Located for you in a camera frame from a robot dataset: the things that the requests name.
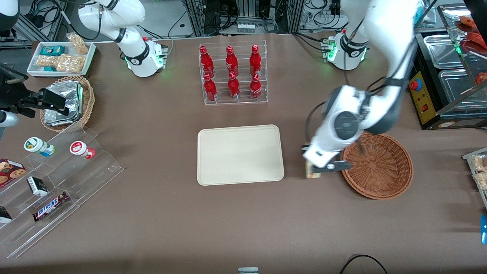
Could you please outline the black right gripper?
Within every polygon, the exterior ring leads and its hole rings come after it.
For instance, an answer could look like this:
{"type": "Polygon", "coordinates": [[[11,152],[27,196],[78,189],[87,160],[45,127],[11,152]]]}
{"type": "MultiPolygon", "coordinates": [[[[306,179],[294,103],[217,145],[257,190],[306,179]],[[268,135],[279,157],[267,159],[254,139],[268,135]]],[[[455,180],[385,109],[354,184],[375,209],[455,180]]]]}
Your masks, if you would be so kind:
{"type": "Polygon", "coordinates": [[[34,116],[36,109],[56,111],[67,116],[70,110],[65,106],[65,98],[55,92],[42,88],[39,90],[39,101],[42,104],[34,104],[32,92],[23,83],[8,84],[1,81],[0,109],[23,116],[34,116]]]}

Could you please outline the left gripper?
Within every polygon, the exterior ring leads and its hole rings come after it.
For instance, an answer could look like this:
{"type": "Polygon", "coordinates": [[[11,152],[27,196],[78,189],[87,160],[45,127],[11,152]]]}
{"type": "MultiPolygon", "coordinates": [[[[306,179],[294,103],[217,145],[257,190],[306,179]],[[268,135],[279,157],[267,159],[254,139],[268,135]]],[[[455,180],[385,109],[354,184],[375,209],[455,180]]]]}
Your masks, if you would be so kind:
{"type": "Polygon", "coordinates": [[[349,161],[331,161],[342,150],[343,143],[328,134],[315,135],[310,144],[301,146],[301,153],[308,162],[319,168],[327,166],[327,170],[348,170],[351,168],[349,161]]]}

